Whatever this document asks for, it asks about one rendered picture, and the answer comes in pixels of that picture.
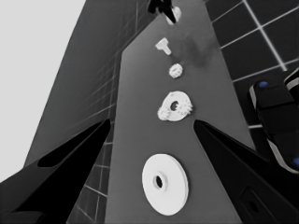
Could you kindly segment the small white T-shaped piece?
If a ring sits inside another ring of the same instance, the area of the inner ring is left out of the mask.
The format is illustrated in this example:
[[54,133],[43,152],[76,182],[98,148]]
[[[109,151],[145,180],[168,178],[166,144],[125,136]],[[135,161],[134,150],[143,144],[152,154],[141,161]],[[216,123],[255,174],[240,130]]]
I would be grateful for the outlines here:
[[155,47],[157,50],[162,50],[166,55],[170,55],[172,53],[171,49],[168,47],[168,40],[165,37],[161,39]]

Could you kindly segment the small white toothed gear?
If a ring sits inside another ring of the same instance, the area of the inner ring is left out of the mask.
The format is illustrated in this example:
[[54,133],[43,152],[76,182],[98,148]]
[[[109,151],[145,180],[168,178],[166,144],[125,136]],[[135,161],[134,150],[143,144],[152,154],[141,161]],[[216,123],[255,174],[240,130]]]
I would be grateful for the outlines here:
[[169,68],[168,73],[170,77],[178,78],[183,73],[183,67],[179,63],[175,63]]
[[168,120],[171,111],[167,107],[160,107],[158,109],[157,115],[160,120]]
[[192,112],[192,103],[190,101],[182,101],[179,103],[178,112],[180,115],[188,115]]

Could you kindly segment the dark robot body block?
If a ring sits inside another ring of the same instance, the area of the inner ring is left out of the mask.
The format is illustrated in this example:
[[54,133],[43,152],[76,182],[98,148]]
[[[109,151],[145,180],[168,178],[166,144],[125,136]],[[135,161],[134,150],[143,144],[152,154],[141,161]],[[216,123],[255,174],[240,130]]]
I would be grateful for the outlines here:
[[248,96],[278,164],[299,175],[299,67],[258,79]]

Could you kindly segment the large thick white disc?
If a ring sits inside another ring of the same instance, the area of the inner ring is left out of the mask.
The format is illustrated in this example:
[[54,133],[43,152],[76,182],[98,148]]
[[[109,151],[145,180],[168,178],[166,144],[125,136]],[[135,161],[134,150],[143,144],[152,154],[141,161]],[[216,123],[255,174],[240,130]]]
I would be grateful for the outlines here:
[[150,206],[163,216],[175,215],[188,201],[186,172],[180,162],[168,154],[154,154],[146,160],[142,188]]

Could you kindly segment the white round carrier with pins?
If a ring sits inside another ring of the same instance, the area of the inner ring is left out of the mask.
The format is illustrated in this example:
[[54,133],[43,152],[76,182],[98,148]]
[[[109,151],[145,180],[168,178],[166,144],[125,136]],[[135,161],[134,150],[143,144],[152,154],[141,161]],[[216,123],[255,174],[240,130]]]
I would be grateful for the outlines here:
[[186,118],[188,115],[180,115],[178,112],[178,106],[179,103],[182,101],[190,101],[189,96],[183,92],[183,91],[171,91],[168,93],[168,95],[164,98],[162,107],[167,107],[171,113],[170,116],[168,117],[168,120],[164,121],[181,121],[184,118]]

